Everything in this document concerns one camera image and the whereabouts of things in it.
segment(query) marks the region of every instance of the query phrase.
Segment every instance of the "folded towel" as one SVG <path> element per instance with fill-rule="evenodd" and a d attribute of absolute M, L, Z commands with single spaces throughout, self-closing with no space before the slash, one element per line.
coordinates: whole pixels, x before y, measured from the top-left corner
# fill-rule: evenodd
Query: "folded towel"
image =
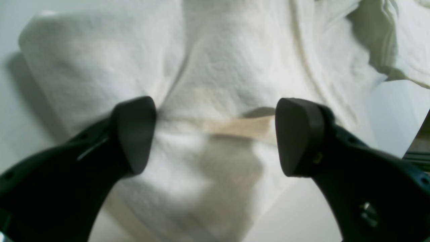
<path fill-rule="evenodd" d="M 279 165 L 279 98 L 325 104 L 353 130 L 354 101 L 391 76 L 381 66 L 426 83 L 393 60 L 427 60 L 425 40 L 409 46 L 403 30 L 426 29 L 427 9 L 399 3 L 414 21 L 389 22 L 390 39 L 399 41 L 381 49 L 391 61 L 374 62 L 379 42 L 364 45 L 355 35 L 371 17 L 394 18 L 386 7 L 394 1 L 377 2 L 370 11 L 357 0 L 109 0 L 88 11 L 43 12 L 19 43 L 70 135 L 118 102 L 153 97 L 158 120 L 147 168 L 114 188 L 143 226 L 162 241 L 240 241 L 297 181 Z M 403 32 L 393 35 L 397 28 Z M 386 54 L 395 44 L 402 54 Z"/>

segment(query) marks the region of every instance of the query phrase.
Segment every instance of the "towel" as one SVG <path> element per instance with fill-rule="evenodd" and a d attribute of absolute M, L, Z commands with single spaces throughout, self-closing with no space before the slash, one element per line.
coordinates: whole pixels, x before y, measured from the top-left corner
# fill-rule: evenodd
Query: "towel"
<path fill-rule="evenodd" d="M 428 6 L 106 0 L 36 15 L 19 45 L 70 136 L 118 102 L 153 97 L 148 165 L 113 194 L 154 237 L 237 242 L 299 181 L 279 164 L 279 98 L 327 105 L 338 124 L 354 130 L 353 104 L 382 81 L 427 87 Z"/>

